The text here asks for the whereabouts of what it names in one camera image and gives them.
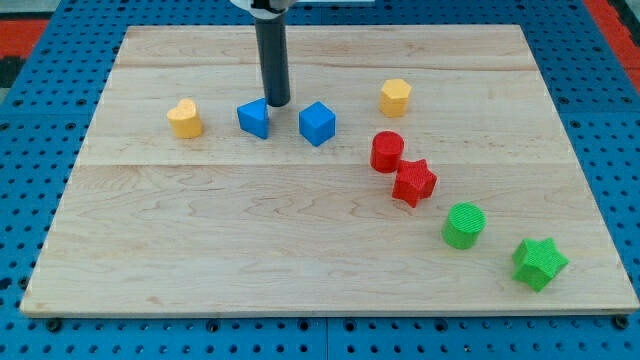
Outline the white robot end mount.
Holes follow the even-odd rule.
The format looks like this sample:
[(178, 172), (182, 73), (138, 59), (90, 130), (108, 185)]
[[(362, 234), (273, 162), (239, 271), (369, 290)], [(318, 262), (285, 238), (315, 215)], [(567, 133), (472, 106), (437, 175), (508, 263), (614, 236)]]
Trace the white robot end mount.
[(230, 0), (230, 2), (256, 19), (275, 19), (286, 13), (296, 0)]

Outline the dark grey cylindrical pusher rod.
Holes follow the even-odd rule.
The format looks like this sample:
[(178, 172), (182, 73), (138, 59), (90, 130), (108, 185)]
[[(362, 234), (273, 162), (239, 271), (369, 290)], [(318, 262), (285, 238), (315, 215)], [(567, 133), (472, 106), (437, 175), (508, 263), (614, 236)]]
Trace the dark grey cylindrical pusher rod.
[(266, 102), (283, 107), (290, 101), (286, 15), (254, 21)]

